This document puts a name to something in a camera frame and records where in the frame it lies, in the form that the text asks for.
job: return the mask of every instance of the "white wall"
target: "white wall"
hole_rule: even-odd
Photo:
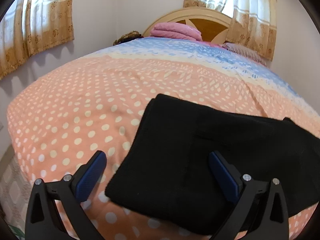
[[[0,159],[11,143],[6,111],[9,103],[28,85],[53,69],[91,52],[109,47],[116,39],[115,0],[73,0],[75,40],[31,57],[17,71],[0,81]]]
[[[0,81],[0,158],[11,143],[9,102],[38,77],[90,52],[111,46],[130,31],[140,33],[157,18],[182,8],[183,0],[73,0],[75,40],[32,57]],[[298,0],[278,0],[277,39],[271,69],[320,113],[320,35]]]

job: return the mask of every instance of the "bedsheet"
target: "bedsheet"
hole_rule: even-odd
[[[290,117],[320,136],[318,114],[262,65],[192,41],[144,38],[69,62],[12,101],[9,133],[22,172],[31,184],[38,177],[56,181],[102,150],[107,168],[82,207],[105,239],[208,239],[119,207],[104,195],[130,149],[147,103],[158,93],[228,112]],[[315,208],[316,204],[289,219],[290,239]],[[59,210],[72,235],[60,205]]]

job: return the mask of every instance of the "black fabric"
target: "black fabric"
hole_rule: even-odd
[[[319,149],[320,140],[289,118],[226,113],[158,95],[105,193],[136,212],[211,235],[232,205],[209,170],[210,152],[219,150],[256,180],[279,178],[292,216],[319,201]]]

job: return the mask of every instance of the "blue rubber pad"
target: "blue rubber pad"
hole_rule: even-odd
[[[239,186],[215,152],[209,154],[209,167],[226,199],[234,204],[237,203],[239,200]]]
[[[75,197],[78,202],[84,202],[88,199],[106,164],[107,157],[104,152],[100,152],[76,185]]]

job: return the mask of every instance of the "blue gripper pad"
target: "blue gripper pad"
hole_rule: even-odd
[[[97,151],[87,164],[82,165],[74,174],[71,187],[79,203],[88,199],[99,177],[105,170],[106,165],[106,154],[102,151]]]
[[[218,151],[209,154],[209,167],[226,199],[236,204],[243,187],[239,171],[230,165]]]

